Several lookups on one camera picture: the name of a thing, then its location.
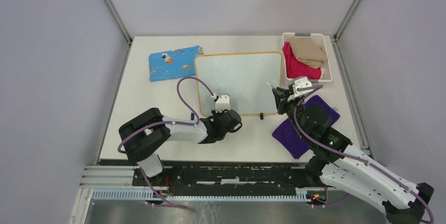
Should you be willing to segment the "yellow framed whiteboard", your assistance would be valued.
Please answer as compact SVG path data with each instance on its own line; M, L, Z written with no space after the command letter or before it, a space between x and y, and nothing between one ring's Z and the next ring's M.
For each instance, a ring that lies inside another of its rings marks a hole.
M282 83L283 56L280 52L254 52L201 55L195 58L199 111L209 116L214 109L215 94L229 94L230 108L242 116L270 115L277 112L269 82Z

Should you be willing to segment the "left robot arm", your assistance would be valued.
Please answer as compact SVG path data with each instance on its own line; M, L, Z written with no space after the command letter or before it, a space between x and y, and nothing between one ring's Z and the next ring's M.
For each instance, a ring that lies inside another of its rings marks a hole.
M165 142L213 144L223 140L228 133L237 132L241 127L241 117L233 109L213 111L207 118L192 121L164 116L154 107L119 128L121 143L117 150L142 169L142 174L151 185L159 186L165 180L165 171L156 151Z

